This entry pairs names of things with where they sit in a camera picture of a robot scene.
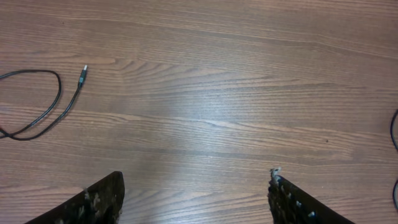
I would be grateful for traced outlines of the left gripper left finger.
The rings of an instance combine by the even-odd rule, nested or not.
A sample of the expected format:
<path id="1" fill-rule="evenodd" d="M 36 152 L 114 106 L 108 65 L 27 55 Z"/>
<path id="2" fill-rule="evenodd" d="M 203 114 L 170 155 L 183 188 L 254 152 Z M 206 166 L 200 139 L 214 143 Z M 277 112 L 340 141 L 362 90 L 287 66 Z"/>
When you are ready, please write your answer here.
<path id="1" fill-rule="evenodd" d="M 123 173 L 114 171 L 27 224 L 118 224 L 124 196 Z"/>

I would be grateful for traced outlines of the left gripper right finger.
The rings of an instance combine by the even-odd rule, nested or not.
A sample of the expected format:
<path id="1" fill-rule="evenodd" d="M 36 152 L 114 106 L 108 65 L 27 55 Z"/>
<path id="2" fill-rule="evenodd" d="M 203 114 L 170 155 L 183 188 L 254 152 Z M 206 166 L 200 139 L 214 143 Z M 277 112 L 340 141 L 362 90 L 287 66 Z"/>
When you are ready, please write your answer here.
<path id="1" fill-rule="evenodd" d="M 275 224 L 353 224 L 271 169 L 268 202 Z"/>

